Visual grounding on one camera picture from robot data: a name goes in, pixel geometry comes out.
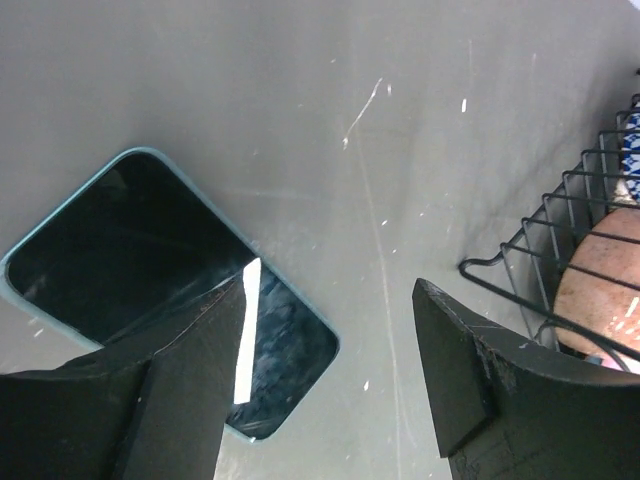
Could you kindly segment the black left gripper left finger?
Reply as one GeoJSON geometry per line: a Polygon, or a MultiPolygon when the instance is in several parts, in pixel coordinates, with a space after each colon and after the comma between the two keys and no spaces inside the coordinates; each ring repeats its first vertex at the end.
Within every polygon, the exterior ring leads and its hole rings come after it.
{"type": "Polygon", "coordinates": [[[53,370],[1,378],[5,479],[210,479],[229,413],[240,277],[53,370]]]}

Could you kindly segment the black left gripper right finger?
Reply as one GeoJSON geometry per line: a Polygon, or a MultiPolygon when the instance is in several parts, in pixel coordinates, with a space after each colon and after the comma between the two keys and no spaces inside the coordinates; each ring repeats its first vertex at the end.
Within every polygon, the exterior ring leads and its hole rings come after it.
{"type": "Polygon", "coordinates": [[[412,301],[453,478],[638,478],[638,376],[545,348],[424,279],[412,301]]]}

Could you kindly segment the teal-edged black smartphone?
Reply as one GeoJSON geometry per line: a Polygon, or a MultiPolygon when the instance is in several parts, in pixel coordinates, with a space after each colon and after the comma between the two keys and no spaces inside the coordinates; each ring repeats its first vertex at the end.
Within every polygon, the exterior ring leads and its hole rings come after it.
{"type": "MultiPolygon", "coordinates": [[[[8,296],[76,341],[104,347],[168,319],[242,274],[255,250],[164,154],[126,150],[1,261],[8,296]]],[[[260,266],[251,394],[227,425],[273,435],[336,357],[337,334],[260,266]]]]}

